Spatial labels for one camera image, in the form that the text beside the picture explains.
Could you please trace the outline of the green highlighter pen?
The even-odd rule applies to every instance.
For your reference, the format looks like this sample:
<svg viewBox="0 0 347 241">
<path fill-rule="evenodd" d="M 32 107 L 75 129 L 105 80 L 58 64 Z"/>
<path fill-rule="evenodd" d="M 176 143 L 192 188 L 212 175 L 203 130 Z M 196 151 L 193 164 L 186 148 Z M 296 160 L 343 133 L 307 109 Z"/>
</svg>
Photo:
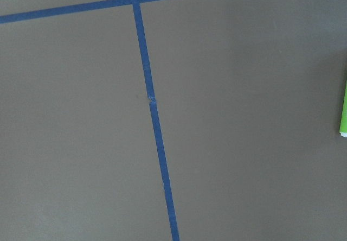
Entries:
<svg viewBox="0 0 347 241">
<path fill-rule="evenodd" d="M 342 137 L 347 138 L 347 85 L 344 90 L 342 114 L 340 119 L 339 133 Z"/>
</svg>

